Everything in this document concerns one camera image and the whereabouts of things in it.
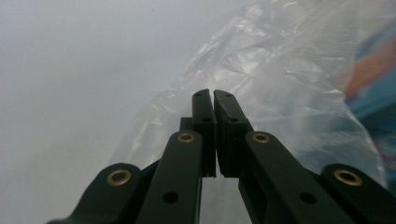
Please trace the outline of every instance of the plastic bag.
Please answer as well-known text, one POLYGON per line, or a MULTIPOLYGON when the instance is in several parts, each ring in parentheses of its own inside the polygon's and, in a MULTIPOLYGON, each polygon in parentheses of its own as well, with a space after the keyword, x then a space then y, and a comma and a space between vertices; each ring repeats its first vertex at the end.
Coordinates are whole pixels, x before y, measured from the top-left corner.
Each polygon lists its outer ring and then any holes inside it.
MULTIPOLYGON (((357 33, 355 0, 262 0, 203 45, 187 71, 135 118, 111 163, 158 160, 191 96, 232 92, 255 130, 274 134, 307 169, 355 166, 384 184, 380 158, 344 103, 357 33)), ((202 223, 249 223, 237 179, 204 179, 202 223)))

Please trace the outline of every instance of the clear plastic bag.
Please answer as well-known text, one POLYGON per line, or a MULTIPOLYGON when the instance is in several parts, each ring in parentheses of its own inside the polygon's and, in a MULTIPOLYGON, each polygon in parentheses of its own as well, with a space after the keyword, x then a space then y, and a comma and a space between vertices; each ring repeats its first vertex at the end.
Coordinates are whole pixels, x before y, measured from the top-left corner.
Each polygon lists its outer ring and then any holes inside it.
MULTIPOLYGON (((344 103, 353 69, 355 0, 262 0, 203 45, 185 74, 142 108, 111 163, 158 160, 191 96, 232 92, 255 130, 274 134, 307 169, 355 166, 384 184, 380 158, 344 103)), ((249 223, 237 179, 204 179, 202 223, 249 223)))

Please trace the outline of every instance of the brass screw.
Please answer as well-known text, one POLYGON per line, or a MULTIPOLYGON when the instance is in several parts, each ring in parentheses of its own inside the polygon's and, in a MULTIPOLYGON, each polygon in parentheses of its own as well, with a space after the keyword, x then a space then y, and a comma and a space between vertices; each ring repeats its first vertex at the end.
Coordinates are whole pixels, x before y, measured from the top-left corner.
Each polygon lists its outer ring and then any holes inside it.
POLYGON ((253 134, 253 140, 258 143, 267 143, 270 141, 270 136, 264 133, 255 133, 253 134))
POLYGON ((181 133, 177 139, 180 142, 189 143, 194 140, 194 135, 192 133, 181 133))
POLYGON ((363 184, 363 181, 358 175, 348 170, 344 170, 344 169, 336 170, 334 171, 334 176, 339 181, 349 186, 357 187, 363 184))
POLYGON ((132 174, 130 171, 128 170, 124 170, 124 169, 118 169, 115 170, 113 172, 111 172, 111 174, 109 174, 107 176, 107 184, 110 186, 121 186, 123 184, 125 184, 126 182, 128 182, 132 177, 132 174), (118 174, 122 174, 123 177, 120 179, 114 179, 115 175, 118 174))

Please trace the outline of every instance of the black hole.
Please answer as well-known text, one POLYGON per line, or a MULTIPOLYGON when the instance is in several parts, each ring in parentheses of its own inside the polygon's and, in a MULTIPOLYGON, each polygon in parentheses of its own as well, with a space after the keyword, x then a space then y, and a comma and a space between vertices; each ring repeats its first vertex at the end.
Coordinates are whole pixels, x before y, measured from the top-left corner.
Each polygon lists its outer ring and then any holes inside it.
POLYGON ((189 134, 181 135, 180 138, 184 141, 191 140, 191 135, 189 134))
POLYGON ((111 176, 111 179, 113 181, 120 181, 120 180, 122 180, 125 177, 126 177, 125 173, 117 173, 117 174, 114 174, 113 176, 111 176))
POLYGON ((166 203, 175 203, 178 200, 178 194, 173 191, 169 191, 163 195, 163 201, 166 203))
POLYGON ((267 140, 267 136, 265 136, 265 135, 257 135, 256 138, 257 138, 257 140, 260 140, 260 141, 267 140))
POLYGON ((300 194, 300 199, 303 200, 303 202, 305 203, 316 203, 317 199, 315 198, 314 195, 310 194, 310 193, 302 193, 300 194))
POLYGON ((353 175, 351 175, 349 173, 341 173, 340 176, 343 177, 345 180, 348 180, 348 181, 351 181, 351 182, 356 181, 355 176, 353 176, 353 175))

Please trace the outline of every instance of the white surface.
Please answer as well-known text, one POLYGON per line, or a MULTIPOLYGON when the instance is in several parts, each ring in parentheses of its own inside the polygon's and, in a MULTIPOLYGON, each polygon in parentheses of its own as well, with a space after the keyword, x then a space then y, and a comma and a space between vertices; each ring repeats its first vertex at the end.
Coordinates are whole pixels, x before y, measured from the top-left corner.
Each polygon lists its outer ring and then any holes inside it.
POLYGON ((0 223, 68 216, 137 110, 249 1, 2 1, 0 223))

